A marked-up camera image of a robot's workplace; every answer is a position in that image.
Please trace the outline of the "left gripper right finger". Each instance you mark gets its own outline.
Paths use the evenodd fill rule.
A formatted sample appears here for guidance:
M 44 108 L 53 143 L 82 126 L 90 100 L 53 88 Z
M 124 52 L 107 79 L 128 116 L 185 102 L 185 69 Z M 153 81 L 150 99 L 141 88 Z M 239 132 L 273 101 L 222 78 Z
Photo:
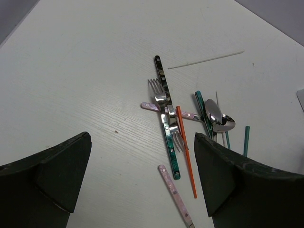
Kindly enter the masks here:
M 301 228 L 304 177 L 197 133 L 194 152 L 208 216 L 217 228 Z

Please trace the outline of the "teal chopstick long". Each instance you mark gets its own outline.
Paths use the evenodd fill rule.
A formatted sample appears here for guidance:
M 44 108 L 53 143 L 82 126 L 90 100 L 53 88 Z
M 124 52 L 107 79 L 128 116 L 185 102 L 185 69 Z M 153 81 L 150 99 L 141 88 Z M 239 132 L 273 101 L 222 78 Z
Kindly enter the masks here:
M 228 132 L 225 132 L 225 136 L 226 136 L 227 148 L 231 150 L 230 139 L 229 139 Z

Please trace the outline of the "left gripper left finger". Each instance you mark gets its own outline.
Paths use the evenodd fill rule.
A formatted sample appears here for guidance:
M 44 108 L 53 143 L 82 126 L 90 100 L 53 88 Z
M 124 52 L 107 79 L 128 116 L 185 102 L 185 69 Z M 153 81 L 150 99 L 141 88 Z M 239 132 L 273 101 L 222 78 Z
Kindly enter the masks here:
M 65 228 L 75 210 L 91 153 L 82 132 L 0 167 L 2 228 Z

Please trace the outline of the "teal chopstick short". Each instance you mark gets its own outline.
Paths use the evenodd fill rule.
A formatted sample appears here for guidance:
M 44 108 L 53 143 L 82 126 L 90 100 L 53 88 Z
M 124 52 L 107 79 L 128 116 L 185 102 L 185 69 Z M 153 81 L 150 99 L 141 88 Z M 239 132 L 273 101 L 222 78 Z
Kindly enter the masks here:
M 247 154 L 248 154 L 249 134 L 250 134 L 250 126 L 246 126 L 245 127 L 245 137 L 244 137 L 244 149 L 243 149 L 243 155 L 245 157 L 247 157 Z

